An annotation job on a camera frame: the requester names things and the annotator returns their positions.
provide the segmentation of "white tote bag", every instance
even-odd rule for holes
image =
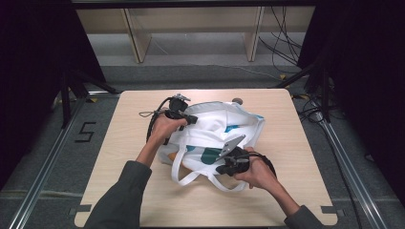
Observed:
[[[238,103],[227,102],[195,104],[184,113],[197,116],[197,123],[173,133],[168,144],[158,150],[160,161],[172,165],[172,179],[184,186],[203,175],[222,191],[242,191],[246,186],[244,181],[234,188],[227,188],[217,180],[216,176],[220,174],[216,168],[224,165],[224,159],[216,159],[227,141],[241,135],[245,138],[239,147],[254,147],[265,124],[264,118],[247,112]],[[191,173],[179,179],[181,166]]]

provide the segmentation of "bag strap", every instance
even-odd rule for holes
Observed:
[[[185,139],[182,139],[180,142],[179,152],[176,154],[175,160],[173,161],[173,165],[172,165],[172,179],[173,179],[173,181],[177,182],[179,185],[185,186],[185,185],[189,184],[191,181],[193,181],[194,179],[196,179],[199,175],[204,175],[218,189],[220,189],[224,192],[239,192],[239,191],[244,190],[244,188],[246,186],[246,182],[242,181],[235,188],[228,189],[225,186],[223,186],[213,174],[208,173],[207,171],[193,171],[190,174],[188,174],[187,176],[185,176],[183,179],[179,180],[179,170],[181,167],[181,161],[184,158],[184,154],[186,152],[187,152],[187,149],[186,149]]]

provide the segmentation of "gray sleeve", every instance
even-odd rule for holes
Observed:
[[[128,161],[118,182],[98,201],[84,228],[139,228],[143,191],[151,174],[146,165]]]
[[[284,223],[291,229],[318,229],[324,226],[305,205],[301,206],[294,215],[286,218]]]

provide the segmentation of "hand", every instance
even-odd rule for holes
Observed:
[[[252,147],[246,147],[245,150],[254,152]],[[257,187],[265,189],[272,194],[275,191],[274,189],[280,186],[276,176],[260,158],[252,156],[249,160],[249,169],[244,173],[235,174],[235,179],[249,183],[250,189]]]
[[[184,118],[170,119],[164,114],[160,114],[153,126],[151,137],[155,138],[161,145],[164,143],[164,140],[172,135],[180,126],[186,125],[187,121]]]
[[[251,147],[247,147],[245,150],[254,152]],[[249,183],[250,189],[257,187],[268,191],[277,200],[287,217],[295,214],[300,208],[299,205],[289,195],[265,162],[256,156],[252,156],[249,160],[249,169],[244,173],[235,174],[234,177]]]
[[[160,114],[156,119],[152,129],[152,133],[140,151],[137,162],[140,162],[148,167],[152,165],[156,152],[164,140],[172,135],[180,126],[186,126],[187,121],[183,119],[170,119],[164,114]]]

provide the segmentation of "wooden tabletop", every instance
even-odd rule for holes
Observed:
[[[304,130],[288,91],[283,89],[129,91],[122,93],[100,149],[81,205],[97,201],[117,181],[127,160],[134,160],[145,143],[152,112],[166,97],[181,93],[189,105],[207,101],[243,100],[244,108],[266,119],[255,150],[274,164],[279,180],[292,197],[305,204],[324,224],[334,225],[335,214]],[[140,214],[143,227],[277,226],[285,215],[264,190],[246,188],[238,193],[218,190],[205,177],[181,187],[171,180],[171,167],[156,158],[146,186]],[[224,182],[232,177],[221,176]],[[83,226],[90,212],[78,212],[76,226]]]

